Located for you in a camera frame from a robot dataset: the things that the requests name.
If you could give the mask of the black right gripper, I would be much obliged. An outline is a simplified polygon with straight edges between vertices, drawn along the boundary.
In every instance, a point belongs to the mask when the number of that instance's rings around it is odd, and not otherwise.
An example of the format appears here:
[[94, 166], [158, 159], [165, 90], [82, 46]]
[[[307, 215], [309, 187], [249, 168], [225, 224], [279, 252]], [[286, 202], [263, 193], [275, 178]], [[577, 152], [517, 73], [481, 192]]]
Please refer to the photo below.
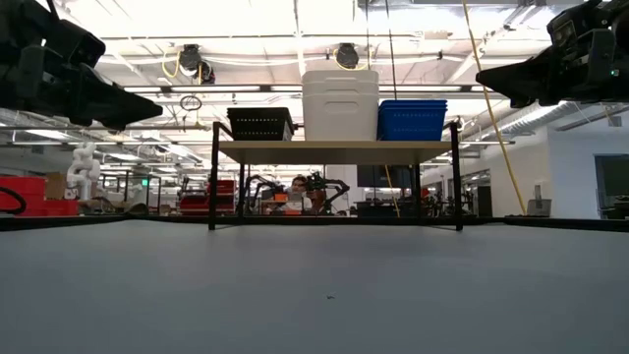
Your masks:
[[610, 29], [593, 29], [565, 49], [561, 71], [560, 51], [550, 46], [526, 61], [480, 70], [476, 81], [514, 89], [512, 108], [557, 105], [560, 99], [548, 89], [558, 84], [564, 100], [629, 103], [629, 54]]

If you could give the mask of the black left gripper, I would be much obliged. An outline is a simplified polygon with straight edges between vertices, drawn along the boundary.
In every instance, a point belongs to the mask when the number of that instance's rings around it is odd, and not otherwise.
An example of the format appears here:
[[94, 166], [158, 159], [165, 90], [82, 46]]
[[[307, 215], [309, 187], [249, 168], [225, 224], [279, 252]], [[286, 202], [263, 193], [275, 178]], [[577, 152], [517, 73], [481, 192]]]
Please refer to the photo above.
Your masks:
[[42, 46], [0, 46], [0, 107], [68, 115], [73, 124], [89, 126], [97, 121], [113, 130], [162, 114], [160, 105], [104, 82], [85, 64], [79, 66], [68, 99], [66, 83], [58, 76], [60, 59]]

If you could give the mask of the black slotted plastic basket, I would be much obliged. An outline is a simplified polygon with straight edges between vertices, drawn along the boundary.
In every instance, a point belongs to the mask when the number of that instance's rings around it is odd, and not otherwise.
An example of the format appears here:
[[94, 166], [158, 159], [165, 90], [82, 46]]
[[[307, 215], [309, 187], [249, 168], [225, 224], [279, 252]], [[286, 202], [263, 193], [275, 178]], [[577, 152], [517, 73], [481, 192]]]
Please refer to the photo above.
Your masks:
[[291, 141], [293, 124], [279, 114], [229, 115], [231, 132], [235, 141]]

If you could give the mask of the white plastic basket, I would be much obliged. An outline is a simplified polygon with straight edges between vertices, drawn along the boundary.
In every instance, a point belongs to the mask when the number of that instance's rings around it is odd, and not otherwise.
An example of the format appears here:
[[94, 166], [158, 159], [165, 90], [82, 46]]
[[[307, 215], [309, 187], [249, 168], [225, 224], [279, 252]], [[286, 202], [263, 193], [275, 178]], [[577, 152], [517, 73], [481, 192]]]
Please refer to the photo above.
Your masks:
[[375, 141], [379, 98], [374, 94], [312, 94], [303, 98], [307, 141]]
[[302, 83], [325, 82], [333, 80], [356, 80], [359, 82], [378, 83], [379, 74], [375, 71], [344, 71], [344, 70], [319, 70], [306, 71], [302, 76]]

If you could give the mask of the wooden shelf with black legs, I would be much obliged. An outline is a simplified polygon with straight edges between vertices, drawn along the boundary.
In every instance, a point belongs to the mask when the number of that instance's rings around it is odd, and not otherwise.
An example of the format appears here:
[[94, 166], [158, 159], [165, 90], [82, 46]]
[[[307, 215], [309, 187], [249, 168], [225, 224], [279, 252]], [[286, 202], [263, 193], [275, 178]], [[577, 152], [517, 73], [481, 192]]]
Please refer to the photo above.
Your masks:
[[239, 176], [245, 178], [245, 167], [260, 164], [318, 164], [318, 165], [403, 165], [415, 166], [450, 151], [452, 155], [453, 182], [455, 187], [455, 212], [453, 224], [457, 231], [463, 229], [461, 175], [459, 163], [458, 127], [448, 125], [449, 142], [437, 141], [220, 141], [220, 134], [233, 133], [220, 122], [214, 122], [212, 132], [212, 153], [210, 170], [210, 198], [208, 205], [207, 228], [214, 230], [217, 225], [217, 174], [218, 153], [223, 151], [240, 164]]

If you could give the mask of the cardboard box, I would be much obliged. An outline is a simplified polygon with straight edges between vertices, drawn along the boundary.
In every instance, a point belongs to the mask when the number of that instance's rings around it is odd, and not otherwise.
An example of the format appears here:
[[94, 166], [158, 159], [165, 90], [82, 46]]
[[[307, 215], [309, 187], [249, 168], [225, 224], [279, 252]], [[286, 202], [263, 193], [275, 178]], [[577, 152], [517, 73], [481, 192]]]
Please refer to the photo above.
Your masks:
[[47, 200], [63, 200], [67, 188], [67, 177], [64, 173], [53, 172], [45, 175], [45, 198]]

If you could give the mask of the red storage bins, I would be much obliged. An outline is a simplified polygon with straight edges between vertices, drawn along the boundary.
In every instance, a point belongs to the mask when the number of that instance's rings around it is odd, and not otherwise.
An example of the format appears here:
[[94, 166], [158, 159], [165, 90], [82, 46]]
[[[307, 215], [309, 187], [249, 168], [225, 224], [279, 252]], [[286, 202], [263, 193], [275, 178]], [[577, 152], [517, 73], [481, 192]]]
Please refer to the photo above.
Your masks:
[[19, 217], [76, 216], [78, 202], [53, 200], [46, 197], [46, 180], [43, 177], [0, 176], [0, 187], [17, 193], [26, 202]]
[[[183, 215], [207, 215], [209, 211], [211, 184], [200, 190], [184, 190], [179, 197], [179, 212]], [[216, 192], [216, 213], [235, 212], [236, 182], [218, 180]]]

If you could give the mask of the person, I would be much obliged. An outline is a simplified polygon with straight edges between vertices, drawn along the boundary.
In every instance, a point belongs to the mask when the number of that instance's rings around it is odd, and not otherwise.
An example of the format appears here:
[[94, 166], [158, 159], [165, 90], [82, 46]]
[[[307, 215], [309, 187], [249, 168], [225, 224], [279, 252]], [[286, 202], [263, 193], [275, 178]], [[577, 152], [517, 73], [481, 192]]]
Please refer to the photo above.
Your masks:
[[303, 175], [298, 175], [292, 181], [288, 189], [289, 202], [286, 207], [290, 211], [300, 211], [301, 213], [311, 213], [313, 201], [307, 189], [308, 179]]

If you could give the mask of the blue-grey table mat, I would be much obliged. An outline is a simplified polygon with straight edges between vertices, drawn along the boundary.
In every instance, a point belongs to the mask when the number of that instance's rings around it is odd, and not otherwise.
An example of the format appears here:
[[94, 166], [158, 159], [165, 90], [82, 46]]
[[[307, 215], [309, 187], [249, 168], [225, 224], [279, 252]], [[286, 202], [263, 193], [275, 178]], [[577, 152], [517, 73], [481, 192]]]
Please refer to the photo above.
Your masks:
[[0, 232], [0, 354], [629, 354], [629, 234]]

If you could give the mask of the silver ventilation duct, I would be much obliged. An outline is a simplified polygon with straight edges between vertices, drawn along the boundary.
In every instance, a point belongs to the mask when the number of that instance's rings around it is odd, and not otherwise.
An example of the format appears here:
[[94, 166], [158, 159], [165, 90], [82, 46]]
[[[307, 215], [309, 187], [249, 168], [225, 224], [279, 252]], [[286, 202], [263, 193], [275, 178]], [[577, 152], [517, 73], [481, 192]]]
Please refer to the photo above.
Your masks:
[[500, 124], [498, 131], [502, 136], [506, 136], [509, 139], [518, 136], [534, 135], [539, 127], [576, 113], [586, 107], [587, 105], [581, 103], [567, 101], [561, 101], [555, 106], [540, 106], [518, 118]]

